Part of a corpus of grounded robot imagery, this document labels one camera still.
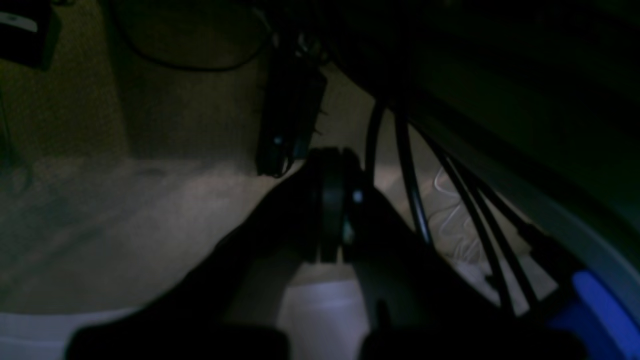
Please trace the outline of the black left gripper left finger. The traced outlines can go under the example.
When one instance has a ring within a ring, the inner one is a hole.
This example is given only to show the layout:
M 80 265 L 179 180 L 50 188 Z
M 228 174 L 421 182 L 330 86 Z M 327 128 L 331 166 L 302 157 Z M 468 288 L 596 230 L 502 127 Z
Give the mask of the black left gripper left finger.
M 67 360 L 288 360 L 275 326 L 302 262 L 313 262 L 320 166 L 276 185 L 175 287 L 117 321 L 74 333 Z

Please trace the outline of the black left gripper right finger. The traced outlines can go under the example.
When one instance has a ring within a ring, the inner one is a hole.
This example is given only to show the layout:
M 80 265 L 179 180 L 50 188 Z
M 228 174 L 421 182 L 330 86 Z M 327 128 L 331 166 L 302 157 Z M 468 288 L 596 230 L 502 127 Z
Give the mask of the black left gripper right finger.
M 354 151 L 342 156 L 355 232 L 346 258 L 371 326 L 360 360 L 585 359 L 573 333 L 517 319 L 468 285 L 366 180 Z

